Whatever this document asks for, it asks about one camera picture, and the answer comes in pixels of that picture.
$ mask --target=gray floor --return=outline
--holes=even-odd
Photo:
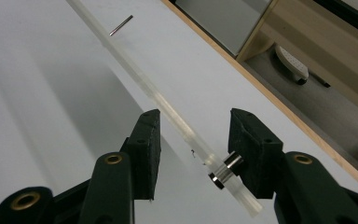
[[[297,85],[273,52],[242,65],[358,170],[358,107],[313,76]]]

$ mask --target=white table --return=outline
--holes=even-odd
[[[159,0],[84,1],[166,99],[224,158],[229,110],[256,114],[284,151],[317,157],[337,182],[358,182]],[[155,106],[64,1],[0,1],[0,202],[18,189],[58,194],[90,178]],[[276,223],[272,201],[255,219],[218,190],[162,118],[156,200],[136,202],[137,223]]]

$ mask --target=wood edge trim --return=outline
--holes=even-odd
[[[204,41],[211,45],[226,61],[228,61],[238,72],[240,72],[248,81],[250,81],[263,95],[265,95],[283,114],[289,118],[304,134],[306,134],[318,147],[329,155],[339,166],[358,181],[358,171],[342,158],[330,145],[328,145],[314,130],[312,130],[303,120],[301,120],[293,111],[284,105],[274,94],[255,79],[245,68],[243,68],[235,59],[228,55],[219,47],[209,36],[207,36],[194,22],[185,16],[169,0],[161,0],[173,13],[175,13],[184,23],[195,31]]]

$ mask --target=metal pin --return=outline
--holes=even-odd
[[[130,15],[126,20],[124,20],[116,29],[114,29],[112,32],[110,32],[110,36],[114,35],[121,27],[123,27],[128,21],[130,21],[133,18],[132,15]]]

